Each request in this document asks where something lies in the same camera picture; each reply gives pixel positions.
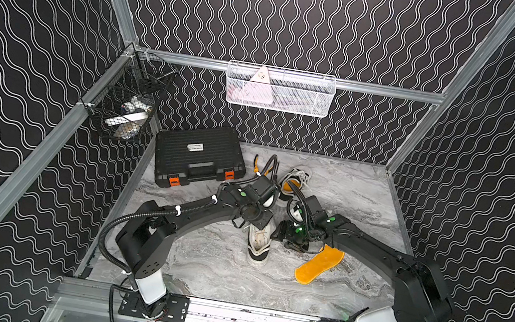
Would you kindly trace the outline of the yellow insole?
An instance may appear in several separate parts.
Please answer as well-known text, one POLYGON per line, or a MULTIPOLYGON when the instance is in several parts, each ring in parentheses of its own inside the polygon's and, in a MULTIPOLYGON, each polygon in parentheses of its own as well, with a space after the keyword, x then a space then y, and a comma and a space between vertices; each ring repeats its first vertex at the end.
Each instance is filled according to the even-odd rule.
POLYGON ((296 189, 300 190, 302 188, 302 183, 300 180, 291 177, 284 180, 281 187, 284 193, 294 194, 296 189))
POLYGON ((317 255, 296 268, 295 280, 300 284, 308 285, 324 272, 338 266, 344 256, 344 252, 326 244, 317 255))

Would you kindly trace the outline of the black white sneaker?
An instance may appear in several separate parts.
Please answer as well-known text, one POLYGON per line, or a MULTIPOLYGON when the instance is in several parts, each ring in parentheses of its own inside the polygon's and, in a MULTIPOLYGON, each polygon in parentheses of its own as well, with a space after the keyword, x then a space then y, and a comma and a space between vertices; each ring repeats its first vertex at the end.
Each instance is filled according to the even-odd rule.
POLYGON ((307 187, 312 175, 312 170, 308 166, 299 165, 293 167, 283 176, 281 181, 279 181, 279 199, 284 200, 284 202, 292 199, 294 196, 294 187, 297 187, 299 190, 307 187))
POLYGON ((267 257, 270 251, 271 236, 275 226, 273 222, 269 222, 264 228, 258 229, 254 225, 250 225, 248 229, 248 246, 247 260, 249 264, 256 267, 264 266, 267 263, 267 257))

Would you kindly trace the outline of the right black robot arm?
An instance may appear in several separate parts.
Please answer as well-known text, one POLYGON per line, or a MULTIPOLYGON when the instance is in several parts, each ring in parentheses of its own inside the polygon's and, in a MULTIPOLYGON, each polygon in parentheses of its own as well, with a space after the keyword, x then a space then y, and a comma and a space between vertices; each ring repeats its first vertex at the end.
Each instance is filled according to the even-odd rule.
POLYGON ((286 214, 273 232, 273 240, 300 252, 310 242, 319 241, 356 258, 394 290, 391 306, 362 309, 346 322, 448 322, 453 316, 451 295, 433 261, 422 261, 387 246, 343 215, 329 216, 315 196, 303 201, 292 199, 286 214))

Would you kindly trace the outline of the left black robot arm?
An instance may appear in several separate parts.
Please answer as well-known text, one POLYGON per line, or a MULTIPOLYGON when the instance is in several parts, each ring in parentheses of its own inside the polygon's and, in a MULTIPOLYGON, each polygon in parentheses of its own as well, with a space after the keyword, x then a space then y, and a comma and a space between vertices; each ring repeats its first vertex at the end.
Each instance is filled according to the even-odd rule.
POLYGON ((256 177, 249 184, 222 183, 217 193, 189 203, 159 206, 145 202, 129 215, 115 243, 124 258, 124 272, 137 285, 142 301, 150 306, 167 295, 162 267, 173 243, 208 225, 239 220, 244 226, 265 229, 273 218, 272 206, 279 192, 273 181, 256 177))

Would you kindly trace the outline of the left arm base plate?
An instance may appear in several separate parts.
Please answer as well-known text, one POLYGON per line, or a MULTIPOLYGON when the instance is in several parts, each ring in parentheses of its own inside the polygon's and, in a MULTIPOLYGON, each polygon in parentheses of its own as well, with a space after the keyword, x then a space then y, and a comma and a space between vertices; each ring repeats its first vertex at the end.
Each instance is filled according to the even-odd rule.
POLYGON ((164 322, 185 322, 191 300, 186 296, 167 293, 158 301, 146 304, 138 291, 122 292, 118 314, 126 317, 164 322))

